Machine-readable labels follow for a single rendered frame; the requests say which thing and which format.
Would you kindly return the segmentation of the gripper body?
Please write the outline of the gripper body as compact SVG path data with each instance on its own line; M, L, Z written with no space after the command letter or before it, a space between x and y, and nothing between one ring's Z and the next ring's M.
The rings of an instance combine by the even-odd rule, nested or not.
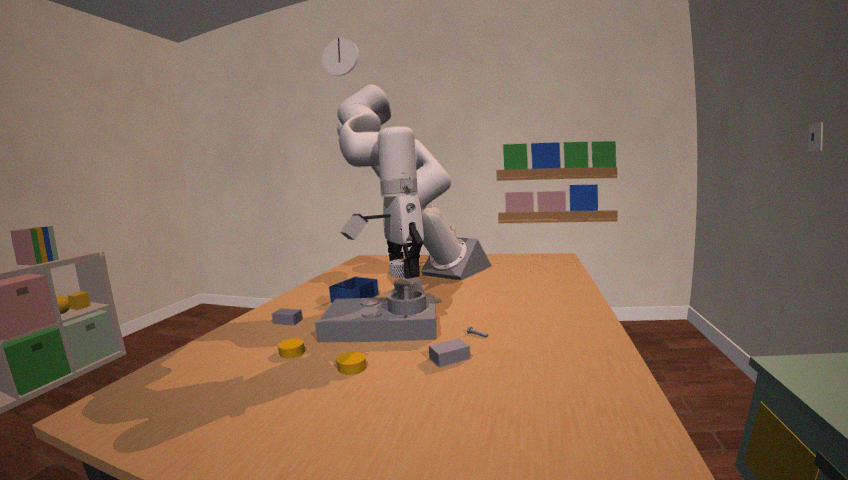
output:
M424 241L422 212L417 194L418 192L381 194L381 197L384 197L383 214L391 215L389 218L383 218L384 234L389 242L404 246L407 241L412 241L409 234L411 222Z

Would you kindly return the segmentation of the grey toothed gear with red arrow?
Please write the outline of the grey toothed gear with red arrow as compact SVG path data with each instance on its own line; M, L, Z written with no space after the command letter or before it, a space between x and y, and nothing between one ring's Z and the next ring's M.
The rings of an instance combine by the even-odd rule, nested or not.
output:
M404 274L404 260L403 259L395 259L389 262L389 271L390 276L405 278Z

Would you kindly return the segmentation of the yellow round disc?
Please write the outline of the yellow round disc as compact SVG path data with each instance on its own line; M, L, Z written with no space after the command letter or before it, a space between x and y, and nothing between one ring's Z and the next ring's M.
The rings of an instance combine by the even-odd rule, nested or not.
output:
M337 357L336 361L338 371L346 375L361 373L367 367L366 357L361 352L343 353Z
M287 339L278 344L279 355L283 358L295 358L305 352L304 342L301 339Z

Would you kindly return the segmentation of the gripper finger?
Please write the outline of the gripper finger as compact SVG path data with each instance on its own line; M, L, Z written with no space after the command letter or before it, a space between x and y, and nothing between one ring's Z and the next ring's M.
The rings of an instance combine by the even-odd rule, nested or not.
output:
M406 243L403 246L404 255L404 274L405 278L415 278L420 276L419 257L423 241L413 222L409 223L409 234L412 238L411 243ZM413 247L412 247L413 246ZM411 247L408 250L408 247Z
M401 252L402 251L402 245L399 245L399 244L397 245L395 243L389 242L388 240L387 240L387 244L388 244L388 252L391 253L391 254L389 254L389 260L390 261L395 260L395 259L404 259L404 254L403 254L403 252Z

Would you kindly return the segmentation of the grey hex-head bolt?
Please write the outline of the grey hex-head bolt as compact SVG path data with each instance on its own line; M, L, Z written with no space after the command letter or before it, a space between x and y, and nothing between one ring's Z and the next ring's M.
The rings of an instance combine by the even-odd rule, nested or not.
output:
M473 329L473 328L472 328L472 326L469 326L469 327L467 328L467 333L469 333L469 334L470 334L470 333L475 333L475 334L478 334L478 335L481 335L481 336L484 336L484 337L486 337L486 336L488 335L488 334L486 334L486 333L483 333L483 332L480 332L480 331L478 331L478 330Z

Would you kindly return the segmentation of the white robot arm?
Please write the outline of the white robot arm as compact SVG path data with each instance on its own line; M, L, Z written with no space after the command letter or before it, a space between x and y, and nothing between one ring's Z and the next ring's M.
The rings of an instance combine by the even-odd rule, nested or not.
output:
M423 245L430 253L431 265L440 271L458 266L467 254L466 244L453 236L456 227L449 227L439 209L427 205L450 188L451 179L427 148L415 139L412 129L390 127L380 131L381 125L391 118L384 91L376 85L365 86L341 103L337 115L339 145L346 161L355 167L371 166L380 178L381 194L418 191ZM389 217L390 214L365 217L353 214L340 233L355 240L367 219Z

